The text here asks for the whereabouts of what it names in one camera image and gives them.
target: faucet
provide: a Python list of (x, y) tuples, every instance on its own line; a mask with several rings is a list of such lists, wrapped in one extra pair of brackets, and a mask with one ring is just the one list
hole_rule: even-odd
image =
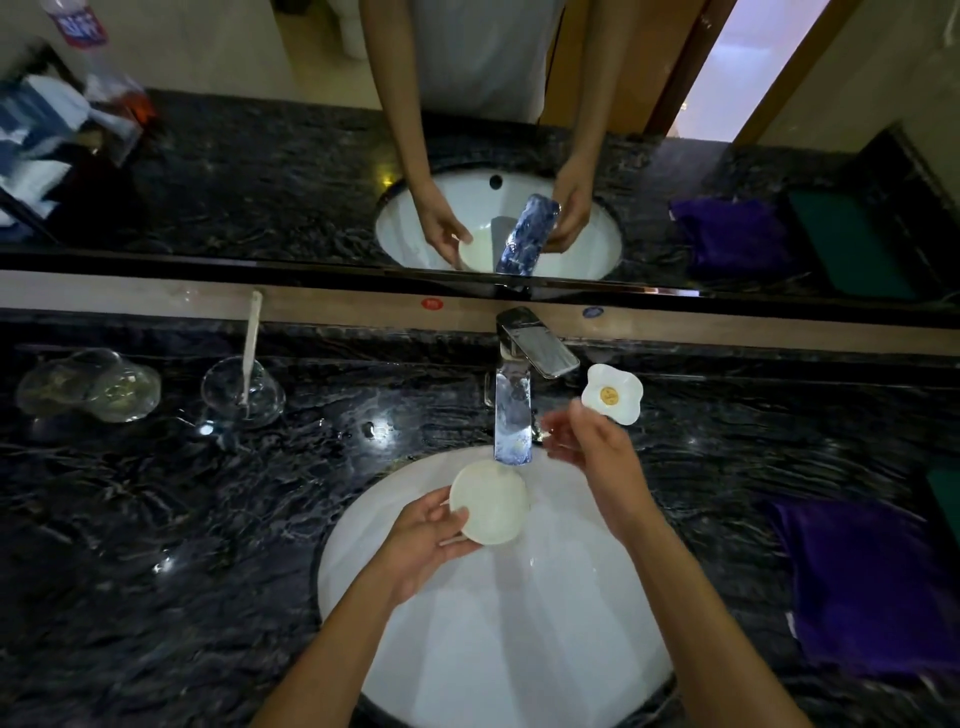
[(524, 465), (533, 457), (530, 366), (546, 379), (580, 367), (580, 360), (526, 306), (496, 317), (500, 364), (494, 390), (493, 459)]

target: sink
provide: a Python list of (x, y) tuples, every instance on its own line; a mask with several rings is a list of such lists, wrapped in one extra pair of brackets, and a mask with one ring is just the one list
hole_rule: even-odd
[[(469, 260), (470, 270), (479, 273), (493, 272), (492, 233), (499, 231), (498, 228), (504, 230), (502, 225), (493, 224), (493, 220), (515, 220), (530, 195), (536, 192), (549, 197), (553, 191), (550, 180), (493, 169), (448, 172), (434, 176), (434, 181), (454, 214), (473, 235), (470, 246), (477, 246), (479, 250), (464, 254), (463, 258), (465, 262)], [(403, 267), (452, 270), (423, 239), (420, 218), (409, 190), (399, 193), (383, 207), (375, 230), (384, 253)], [(565, 253), (542, 255), (534, 276), (599, 280), (616, 266), (621, 249), (619, 228), (610, 214), (594, 203), (590, 222), (577, 242)]]
[[(354, 501), (321, 557), (321, 615), (406, 503), (482, 459), (492, 448), (431, 455)], [(531, 500), (521, 536), (445, 564), (387, 625), (363, 693), (408, 725), (609, 728), (672, 671), (630, 558), (580, 471), (536, 449), (520, 473)]]

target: plastic bottle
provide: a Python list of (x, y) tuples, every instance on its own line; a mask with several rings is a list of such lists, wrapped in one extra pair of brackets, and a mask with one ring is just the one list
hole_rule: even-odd
[(126, 107), (143, 126), (154, 116), (143, 86), (118, 71), (109, 57), (109, 36), (88, 0), (40, 0), (67, 44), (84, 58), (86, 98), (92, 103)]

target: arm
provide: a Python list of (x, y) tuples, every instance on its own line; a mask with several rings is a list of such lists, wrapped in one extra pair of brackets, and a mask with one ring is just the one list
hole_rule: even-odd
[(584, 471), (601, 515), (630, 554), (691, 720), (702, 728), (810, 728), (660, 513), (627, 433), (578, 400), (543, 425), (552, 433), (550, 457)]
[(407, 0), (360, 0), (360, 21), (380, 105), (387, 116), (403, 177), (417, 207), (424, 239), (454, 268), (459, 242), (473, 237), (430, 177), (420, 120), (417, 50)]
[(590, 220), (597, 159), (642, 9), (642, 0), (593, 0), (590, 4), (573, 144), (553, 190), (562, 210), (546, 249), (549, 253), (562, 253), (573, 245)]
[(346, 726), (394, 610), (386, 580), (367, 567), (350, 585), (316, 639), (253, 719), (266, 726)]
[(411, 186), (430, 181), (420, 122), (417, 51), (407, 0), (360, 0), (360, 21), (376, 93)]
[(253, 718), (252, 728), (339, 728), (349, 723), (383, 630), (394, 608), (451, 559), (480, 546), (446, 543), (467, 522), (450, 513), (449, 487), (408, 504), (376, 555), (360, 571), (283, 681)]

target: countertop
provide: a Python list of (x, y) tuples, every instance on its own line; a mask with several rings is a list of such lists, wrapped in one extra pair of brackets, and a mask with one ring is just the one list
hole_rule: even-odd
[[(114, 251), (396, 267), (373, 224), (401, 178), (379, 111), (157, 91), (162, 126), (132, 165), (143, 226), (91, 243)], [(428, 115), (435, 172), (493, 167), (553, 177), (569, 134)], [(772, 200), (788, 184), (830, 186), (850, 157), (679, 138), (609, 135), (595, 197), (619, 223), (607, 280), (704, 290), (824, 295), (813, 279), (694, 282), (667, 204), (701, 195)]]
[[(200, 380), (237, 351), (240, 325), (52, 320), (3, 325), (6, 725), (246, 724), (317, 630), (319, 555), (344, 510), (406, 462), (492, 441), (482, 403), (492, 336), (274, 327), (262, 360), (286, 389), (286, 413), (204, 437)], [(140, 354), (163, 377), (158, 410), (129, 425), (29, 422), (12, 392), (38, 356), (62, 353), (51, 341)], [(576, 351), (641, 376), (630, 432), (658, 504), (818, 725), (960, 724), (922, 687), (804, 661), (784, 618), (789, 570), (755, 508), (761, 492), (914, 507), (931, 458), (960, 455), (950, 367), (642, 344)], [(577, 384), (535, 382), (536, 408), (563, 405)], [(665, 724), (674, 718), (671, 706)], [(390, 721), (367, 706), (353, 724)]]

